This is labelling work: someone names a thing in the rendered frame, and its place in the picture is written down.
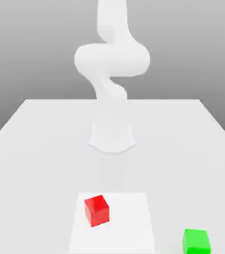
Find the small red cube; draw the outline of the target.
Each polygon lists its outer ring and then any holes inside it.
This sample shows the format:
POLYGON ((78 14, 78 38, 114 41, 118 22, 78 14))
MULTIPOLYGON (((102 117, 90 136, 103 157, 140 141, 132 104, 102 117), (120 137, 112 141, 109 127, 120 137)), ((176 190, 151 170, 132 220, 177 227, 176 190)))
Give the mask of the small red cube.
POLYGON ((110 221, 110 207, 103 195, 85 199, 84 211, 91 227, 96 227, 110 221))

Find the small green cube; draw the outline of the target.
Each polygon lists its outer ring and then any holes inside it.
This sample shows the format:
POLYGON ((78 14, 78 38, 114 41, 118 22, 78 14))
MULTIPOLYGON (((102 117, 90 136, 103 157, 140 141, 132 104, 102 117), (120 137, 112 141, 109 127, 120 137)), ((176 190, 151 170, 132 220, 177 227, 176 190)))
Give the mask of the small green cube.
POLYGON ((183 254, 211 254, 207 231, 185 229, 182 239, 183 254))

